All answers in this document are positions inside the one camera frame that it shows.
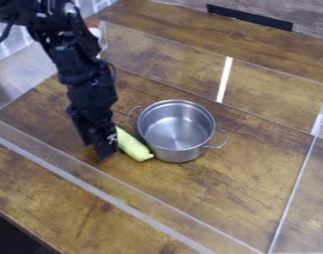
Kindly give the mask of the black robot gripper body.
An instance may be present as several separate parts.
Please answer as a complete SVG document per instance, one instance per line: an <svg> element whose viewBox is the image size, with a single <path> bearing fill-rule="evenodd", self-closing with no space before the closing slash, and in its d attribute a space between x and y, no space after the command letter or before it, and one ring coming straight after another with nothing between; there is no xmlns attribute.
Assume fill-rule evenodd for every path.
<svg viewBox="0 0 323 254"><path fill-rule="evenodd" d="M69 111L82 128L110 128L117 100L112 65L96 55L100 45L73 0L0 0L0 23L21 26L56 65L68 87Z"/></svg>

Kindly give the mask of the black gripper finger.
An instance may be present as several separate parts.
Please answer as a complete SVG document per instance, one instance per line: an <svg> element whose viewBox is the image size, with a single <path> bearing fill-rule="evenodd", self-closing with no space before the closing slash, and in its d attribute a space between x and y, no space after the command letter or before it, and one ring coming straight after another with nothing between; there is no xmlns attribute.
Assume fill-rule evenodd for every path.
<svg viewBox="0 0 323 254"><path fill-rule="evenodd" d="M88 129L88 137L97 157L106 158L117 152L117 134L112 122Z"/></svg>
<svg viewBox="0 0 323 254"><path fill-rule="evenodd" d="M66 113L69 114L73 120L81 140L84 144L88 146L92 143L92 134L93 134L93 129L90 128L88 120L84 118L82 114L77 111L77 109L72 105L68 106Z"/></svg>

